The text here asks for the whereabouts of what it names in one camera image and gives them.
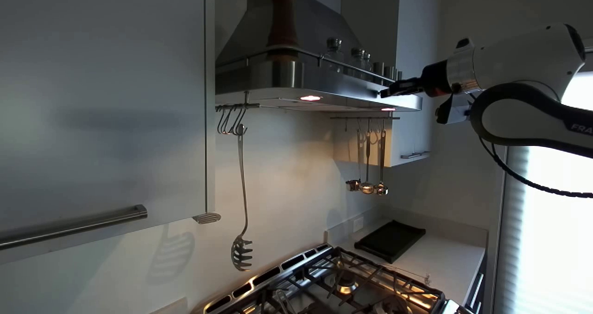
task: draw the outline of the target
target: hanging utensil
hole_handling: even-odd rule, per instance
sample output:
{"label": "hanging utensil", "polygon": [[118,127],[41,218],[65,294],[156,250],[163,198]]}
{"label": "hanging utensil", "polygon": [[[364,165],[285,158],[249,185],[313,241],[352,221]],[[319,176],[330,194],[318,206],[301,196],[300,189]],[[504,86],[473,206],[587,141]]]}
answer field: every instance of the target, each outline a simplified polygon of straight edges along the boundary
{"label": "hanging utensil", "polygon": [[245,191],[245,170],[243,167],[243,135],[245,134],[245,126],[243,124],[239,124],[237,128],[237,141],[239,145],[239,169],[241,170],[241,185],[243,187],[243,209],[245,210],[245,227],[243,227],[243,231],[239,234],[235,241],[233,241],[233,246],[231,246],[231,260],[233,261],[233,265],[239,271],[249,271],[246,267],[250,267],[251,263],[246,263],[245,261],[248,259],[252,259],[252,256],[245,255],[246,253],[250,253],[253,249],[248,249],[246,245],[250,245],[253,241],[244,240],[243,235],[247,231],[248,225],[248,218],[247,218],[247,195]]}
{"label": "hanging utensil", "polygon": [[381,131],[381,153],[379,160],[379,184],[375,186],[375,192],[379,196],[384,196],[389,192],[389,188],[383,184],[383,171],[385,169],[385,143],[387,142],[387,131],[385,130],[385,122],[383,123],[383,130]]}
{"label": "hanging utensil", "polygon": [[366,131],[366,181],[360,184],[360,191],[363,194],[370,195],[375,192],[375,187],[369,182],[369,159],[371,158],[371,122],[369,121],[368,131]]}
{"label": "hanging utensil", "polygon": [[364,147],[362,132],[360,129],[356,130],[356,154],[358,154],[358,180],[350,180],[346,181],[348,185],[348,191],[359,191],[360,190],[360,181],[362,178],[362,149]]}

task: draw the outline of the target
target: burner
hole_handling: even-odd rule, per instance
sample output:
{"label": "burner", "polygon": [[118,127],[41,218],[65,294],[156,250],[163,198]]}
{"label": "burner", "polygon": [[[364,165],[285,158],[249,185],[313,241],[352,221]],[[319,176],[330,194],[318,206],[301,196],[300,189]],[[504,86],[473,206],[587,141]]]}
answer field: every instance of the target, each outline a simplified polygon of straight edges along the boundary
{"label": "burner", "polygon": [[[340,278],[336,283],[335,279],[337,276]],[[343,295],[349,295],[358,287],[358,283],[356,282],[356,274],[349,270],[339,270],[335,274],[328,276],[326,283],[328,283],[330,286],[335,285],[337,291]]]}
{"label": "burner", "polygon": [[389,297],[384,301],[376,303],[372,308],[373,314],[412,314],[411,308],[408,307],[406,299],[398,295]]}

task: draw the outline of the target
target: black cutting board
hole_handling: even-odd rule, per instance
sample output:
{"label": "black cutting board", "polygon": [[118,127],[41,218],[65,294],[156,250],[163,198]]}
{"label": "black cutting board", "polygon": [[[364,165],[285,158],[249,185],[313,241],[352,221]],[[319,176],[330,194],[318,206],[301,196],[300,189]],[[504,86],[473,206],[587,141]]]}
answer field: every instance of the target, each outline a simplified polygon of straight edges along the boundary
{"label": "black cutting board", "polygon": [[389,263],[394,263],[424,234],[426,234],[425,229],[417,229],[392,220],[360,241],[354,242],[354,248],[372,253]]}

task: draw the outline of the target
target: countertop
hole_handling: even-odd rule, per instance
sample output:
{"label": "countertop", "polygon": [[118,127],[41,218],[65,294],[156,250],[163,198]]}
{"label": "countertop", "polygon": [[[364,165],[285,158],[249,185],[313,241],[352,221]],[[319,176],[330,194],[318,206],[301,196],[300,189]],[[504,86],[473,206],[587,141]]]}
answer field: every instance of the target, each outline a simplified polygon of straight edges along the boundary
{"label": "countertop", "polygon": [[366,251],[354,248],[354,242],[385,225],[388,221],[390,219],[380,219],[349,234],[345,240],[338,244],[330,244],[342,247],[347,251],[353,251],[377,263],[413,272],[419,275],[412,275],[419,282],[423,282],[423,277],[430,274],[431,287],[443,291],[448,299],[453,299],[459,304],[466,303],[473,280],[484,257],[485,248],[442,238],[437,232],[430,230],[427,230],[422,238],[392,264]]}

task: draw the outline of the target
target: wall cabinet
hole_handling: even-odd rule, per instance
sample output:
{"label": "wall cabinet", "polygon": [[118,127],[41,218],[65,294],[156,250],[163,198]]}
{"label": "wall cabinet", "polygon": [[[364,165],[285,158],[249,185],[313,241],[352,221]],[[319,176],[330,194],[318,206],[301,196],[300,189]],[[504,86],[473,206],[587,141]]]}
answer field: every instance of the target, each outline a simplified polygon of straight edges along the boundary
{"label": "wall cabinet", "polygon": [[[439,0],[342,0],[341,10],[372,61],[395,65],[403,78],[417,77],[424,66],[436,62]],[[395,112],[400,119],[388,123],[386,166],[430,155],[434,110],[432,100],[421,96],[421,111]],[[344,132],[342,123],[334,132],[335,160],[356,162],[356,130]],[[370,164],[377,164],[378,151],[373,145]]]}
{"label": "wall cabinet", "polygon": [[0,0],[0,238],[137,205],[148,213],[0,250],[0,264],[212,209],[205,1]]}

